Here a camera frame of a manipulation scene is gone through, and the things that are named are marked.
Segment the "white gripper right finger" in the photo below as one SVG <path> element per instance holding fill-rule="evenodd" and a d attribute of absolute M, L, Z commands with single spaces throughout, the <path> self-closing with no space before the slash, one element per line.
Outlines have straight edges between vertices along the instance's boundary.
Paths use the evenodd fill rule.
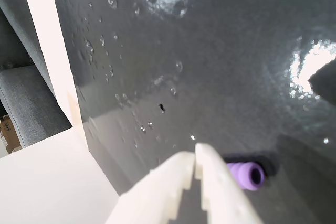
<path fill-rule="evenodd" d="M 208 223 L 262 223 L 227 164 L 209 144 L 195 145 L 195 178 L 201 181 L 201 209 Z"/>

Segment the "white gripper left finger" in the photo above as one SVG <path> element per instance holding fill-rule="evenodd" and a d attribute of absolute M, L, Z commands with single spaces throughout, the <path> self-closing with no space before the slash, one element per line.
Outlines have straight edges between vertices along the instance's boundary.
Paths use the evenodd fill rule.
<path fill-rule="evenodd" d="M 106 223 L 168 223 L 178 215 L 183 192 L 190 190 L 195 154 L 182 151 L 151 170 L 122 194 Z"/>

